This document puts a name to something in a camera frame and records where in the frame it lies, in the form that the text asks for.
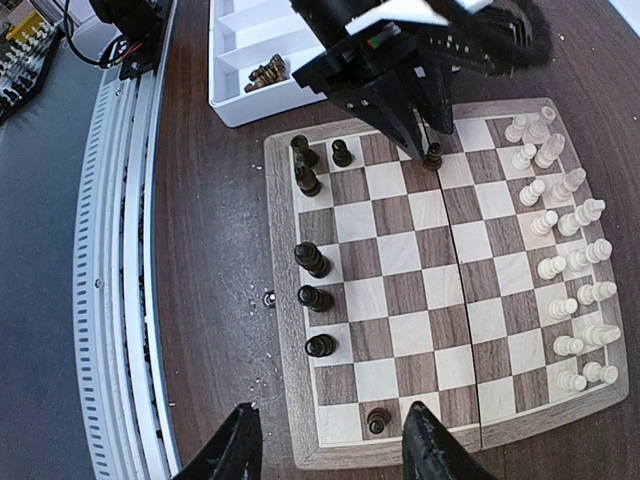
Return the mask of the white plastic divided tray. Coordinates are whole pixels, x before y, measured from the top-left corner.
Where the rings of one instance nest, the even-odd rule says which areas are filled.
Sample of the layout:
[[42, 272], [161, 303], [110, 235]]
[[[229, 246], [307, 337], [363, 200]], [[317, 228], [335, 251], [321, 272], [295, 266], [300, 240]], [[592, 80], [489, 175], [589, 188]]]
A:
[[288, 1], [209, 3], [209, 105], [229, 128], [324, 101], [293, 73], [323, 52]]

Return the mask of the white chess pieces group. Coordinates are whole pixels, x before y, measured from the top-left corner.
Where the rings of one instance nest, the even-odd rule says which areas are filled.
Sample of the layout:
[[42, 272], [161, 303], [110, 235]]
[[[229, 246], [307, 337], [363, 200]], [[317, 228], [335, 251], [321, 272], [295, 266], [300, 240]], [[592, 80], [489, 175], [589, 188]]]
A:
[[522, 413], [618, 382], [625, 362], [611, 243], [568, 134], [551, 105], [512, 116], [497, 140], [502, 203], [486, 229], [497, 295], [481, 393]]

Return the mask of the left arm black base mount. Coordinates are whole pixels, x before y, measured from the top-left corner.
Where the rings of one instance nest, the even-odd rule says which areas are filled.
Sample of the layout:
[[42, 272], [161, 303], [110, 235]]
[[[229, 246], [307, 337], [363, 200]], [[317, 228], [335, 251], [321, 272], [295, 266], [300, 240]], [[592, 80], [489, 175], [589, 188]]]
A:
[[129, 45], [120, 80], [138, 78], [158, 67], [172, 1], [91, 0], [90, 4], [97, 17], [114, 25]]

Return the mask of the dark chess piece corner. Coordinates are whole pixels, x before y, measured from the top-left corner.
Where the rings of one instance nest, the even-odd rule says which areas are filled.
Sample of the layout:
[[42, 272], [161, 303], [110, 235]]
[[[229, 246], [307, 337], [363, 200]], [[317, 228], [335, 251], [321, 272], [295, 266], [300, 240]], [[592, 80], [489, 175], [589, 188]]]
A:
[[313, 168], [319, 162], [319, 155], [309, 147], [308, 139], [304, 135], [295, 135], [290, 141], [290, 146], [296, 162], [301, 162], [308, 168]]

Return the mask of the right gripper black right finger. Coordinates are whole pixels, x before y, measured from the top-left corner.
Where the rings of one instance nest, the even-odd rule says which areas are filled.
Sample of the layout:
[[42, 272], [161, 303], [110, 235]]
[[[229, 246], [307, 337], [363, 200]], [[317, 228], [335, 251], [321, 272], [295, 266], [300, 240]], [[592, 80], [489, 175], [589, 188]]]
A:
[[409, 408], [402, 434], [404, 479], [494, 480], [421, 401]]

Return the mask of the dark chess piece board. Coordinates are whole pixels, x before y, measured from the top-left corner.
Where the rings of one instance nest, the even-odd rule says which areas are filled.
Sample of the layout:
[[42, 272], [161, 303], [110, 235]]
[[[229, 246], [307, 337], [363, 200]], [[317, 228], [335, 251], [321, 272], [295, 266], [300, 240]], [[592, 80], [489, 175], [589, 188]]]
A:
[[334, 304], [333, 296], [329, 292], [311, 285], [299, 288], [297, 300], [303, 307], [318, 313], [328, 311]]
[[367, 428], [372, 435], [380, 435], [385, 431], [391, 419], [391, 413], [387, 409], [374, 408], [367, 415]]

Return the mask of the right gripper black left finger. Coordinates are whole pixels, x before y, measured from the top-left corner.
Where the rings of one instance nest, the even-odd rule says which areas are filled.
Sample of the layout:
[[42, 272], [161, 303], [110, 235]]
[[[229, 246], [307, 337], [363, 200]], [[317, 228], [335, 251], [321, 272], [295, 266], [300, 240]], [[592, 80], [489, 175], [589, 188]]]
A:
[[176, 480], [260, 479], [263, 434], [259, 410], [238, 404]]

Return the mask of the dark pawn rank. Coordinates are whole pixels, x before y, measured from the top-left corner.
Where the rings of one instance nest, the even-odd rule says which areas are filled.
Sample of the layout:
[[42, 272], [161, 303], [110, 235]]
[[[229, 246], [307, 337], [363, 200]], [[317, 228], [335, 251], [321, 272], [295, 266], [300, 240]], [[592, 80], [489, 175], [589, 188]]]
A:
[[353, 154], [342, 139], [336, 139], [331, 144], [332, 160], [337, 167], [345, 168], [353, 162]]
[[437, 171], [441, 168], [443, 162], [443, 147], [438, 142], [429, 144], [423, 159], [423, 167], [430, 171]]

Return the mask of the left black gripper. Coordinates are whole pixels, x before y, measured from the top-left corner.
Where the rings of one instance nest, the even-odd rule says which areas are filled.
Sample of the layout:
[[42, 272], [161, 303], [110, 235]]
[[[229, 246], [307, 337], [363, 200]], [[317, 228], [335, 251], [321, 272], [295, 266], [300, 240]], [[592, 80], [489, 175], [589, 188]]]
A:
[[481, 41], [500, 31], [495, 19], [447, 26], [382, 20], [356, 34], [345, 19], [308, 19], [324, 51], [293, 73], [301, 87], [324, 94], [392, 140], [412, 159], [425, 148], [413, 109], [435, 131], [454, 131], [452, 68], [487, 68], [499, 61]]

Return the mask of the dark chess pieces lower pile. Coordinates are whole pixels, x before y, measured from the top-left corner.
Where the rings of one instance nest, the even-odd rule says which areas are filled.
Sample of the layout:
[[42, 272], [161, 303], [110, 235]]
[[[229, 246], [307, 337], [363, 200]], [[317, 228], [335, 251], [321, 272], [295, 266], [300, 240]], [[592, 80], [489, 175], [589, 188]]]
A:
[[260, 65], [249, 74], [249, 83], [244, 92], [249, 93], [288, 79], [286, 62], [279, 54], [274, 54], [266, 65]]

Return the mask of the wooden chess board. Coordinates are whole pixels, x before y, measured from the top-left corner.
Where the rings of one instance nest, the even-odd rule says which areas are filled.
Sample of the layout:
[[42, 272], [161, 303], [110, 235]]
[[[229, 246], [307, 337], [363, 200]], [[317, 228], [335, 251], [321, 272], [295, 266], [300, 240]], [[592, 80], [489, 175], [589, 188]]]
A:
[[[292, 134], [264, 144], [271, 246], [292, 450], [306, 470], [363, 469], [402, 460], [403, 424], [424, 403], [468, 450], [518, 441], [584, 418], [629, 392], [623, 337], [621, 379], [602, 390], [518, 413], [481, 393], [477, 371], [491, 360], [475, 333], [488, 333], [497, 295], [486, 224], [502, 203], [497, 140], [512, 116], [551, 105], [547, 98], [460, 104], [454, 132], [441, 140], [442, 167], [431, 172], [384, 135], [356, 120], [304, 128], [319, 155], [320, 193], [303, 195], [294, 175]], [[353, 162], [337, 167], [331, 144], [346, 142]], [[331, 272], [314, 278], [294, 247], [314, 243]], [[303, 307], [303, 285], [334, 304]], [[322, 358], [305, 353], [318, 334], [336, 338]], [[366, 418], [387, 409], [391, 422], [372, 435]]]

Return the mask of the aluminium front rail frame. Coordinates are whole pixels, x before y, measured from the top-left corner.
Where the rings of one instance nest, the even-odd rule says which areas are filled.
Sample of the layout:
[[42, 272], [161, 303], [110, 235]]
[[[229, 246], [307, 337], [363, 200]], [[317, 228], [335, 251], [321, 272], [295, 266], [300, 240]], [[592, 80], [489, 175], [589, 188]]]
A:
[[98, 479], [181, 468], [156, 315], [155, 154], [166, 68], [107, 73], [86, 140], [72, 275], [77, 383]]

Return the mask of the dark chess piece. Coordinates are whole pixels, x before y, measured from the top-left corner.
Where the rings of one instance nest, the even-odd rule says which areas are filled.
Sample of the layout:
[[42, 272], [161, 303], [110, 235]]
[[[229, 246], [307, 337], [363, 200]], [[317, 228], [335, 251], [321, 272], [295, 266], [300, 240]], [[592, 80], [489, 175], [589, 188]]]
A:
[[296, 263], [314, 278], [324, 278], [331, 272], [331, 262], [312, 242], [301, 242], [294, 247]]
[[332, 355], [338, 347], [338, 341], [329, 334], [318, 334], [309, 338], [305, 345], [305, 353], [314, 358], [328, 357]]

